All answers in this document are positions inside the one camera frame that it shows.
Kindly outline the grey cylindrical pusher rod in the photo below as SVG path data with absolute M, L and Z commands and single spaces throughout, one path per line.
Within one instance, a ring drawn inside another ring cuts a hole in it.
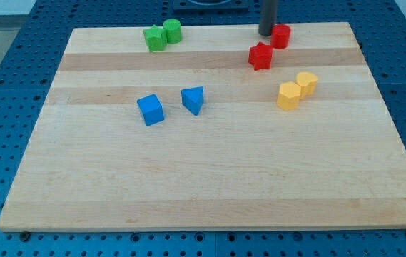
M 258 33 L 261 36 L 270 36 L 276 24 L 278 0 L 262 0 Z

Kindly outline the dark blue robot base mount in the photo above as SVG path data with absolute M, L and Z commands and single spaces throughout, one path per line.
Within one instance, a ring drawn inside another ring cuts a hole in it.
M 248 10 L 249 0 L 171 0 L 174 11 Z

